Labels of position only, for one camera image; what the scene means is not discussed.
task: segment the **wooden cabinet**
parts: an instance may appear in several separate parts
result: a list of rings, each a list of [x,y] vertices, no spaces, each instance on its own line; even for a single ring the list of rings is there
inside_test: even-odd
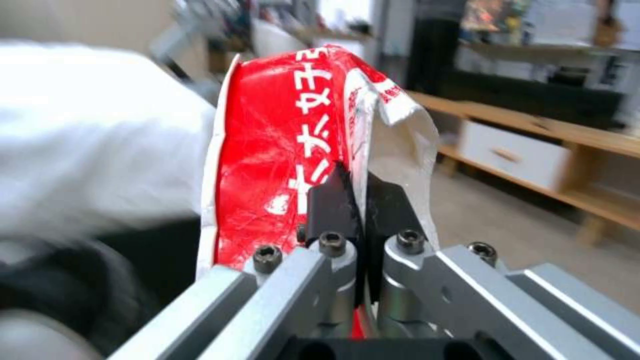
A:
[[[474,102],[409,94],[428,110],[462,121],[460,140],[439,146],[447,173],[466,163],[584,210],[588,215],[578,240],[588,245],[611,222],[640,231],[640,199],[596,181],[607,153],[640,164],[640,139]],[[640,179],[628,181],[640,187]]]

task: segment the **hex socket screw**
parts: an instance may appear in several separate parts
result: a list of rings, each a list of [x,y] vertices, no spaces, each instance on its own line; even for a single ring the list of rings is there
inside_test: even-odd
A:
[[[396,235],[396,244],[407,255],[416,255],[424,251],[426,239],[412,229],[405,229]]]
[[[253,253],[253,267],[262,274],[270,274],[282,262],[282,251],[276,245],[261,245]]]
[[[347,249],[347,239],[341,233],[325,231],[318,237],[320,252],[329,258],[342,256]]]
[[[467,245],[467,249],[478,255],[485,263],[495,268],[495,262],[498,260],[498,252],[491,245],[481,241],[475,241]]]

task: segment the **floor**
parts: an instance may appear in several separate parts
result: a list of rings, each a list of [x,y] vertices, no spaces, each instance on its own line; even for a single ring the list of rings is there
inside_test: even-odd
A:
[[[571,216],[505,192],[500,182],[460,172],[450,178],[438,167],[431,178],[431,214],[441,247],[484,241],[512,269],[553,263],[640,315],[640,241],[580,245]]]

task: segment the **drawer handle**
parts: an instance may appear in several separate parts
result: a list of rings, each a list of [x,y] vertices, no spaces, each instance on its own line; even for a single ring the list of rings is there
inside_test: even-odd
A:
[[[491,152],[512,163],[519,163],[521,160],[518,155],[500,147],[493,147],[491,149]]]

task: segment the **red plastic bag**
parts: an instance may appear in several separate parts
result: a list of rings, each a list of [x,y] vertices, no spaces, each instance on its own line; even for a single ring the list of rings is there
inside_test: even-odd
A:
[[[236,58],[205,164],[197,274],[213,263],[242,269],[265,243],[291,251],[296,226],[306,221],[307,190],[326,179],[334,161],[351,171],[363,215],[374,116],[391,126],[414,115],[428,128],[413,141],[426,144],[420,152],[433,159],[437,132],[426,111],[343,48]],[[433,164],[425,166],[430,175]]]

